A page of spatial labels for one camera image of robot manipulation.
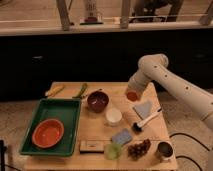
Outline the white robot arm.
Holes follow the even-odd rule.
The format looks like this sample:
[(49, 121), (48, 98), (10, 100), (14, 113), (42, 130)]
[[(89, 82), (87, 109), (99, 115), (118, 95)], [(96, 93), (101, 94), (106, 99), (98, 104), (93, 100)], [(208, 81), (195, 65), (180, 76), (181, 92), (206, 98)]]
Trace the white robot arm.
[(126, 97), (138, 101), (154, 80), (177, 100), (185, 103), (213, 133), (213, 94), (170, 72), (168, 57), (152, 54), (141, 57), (137, 71), (130, 77)]

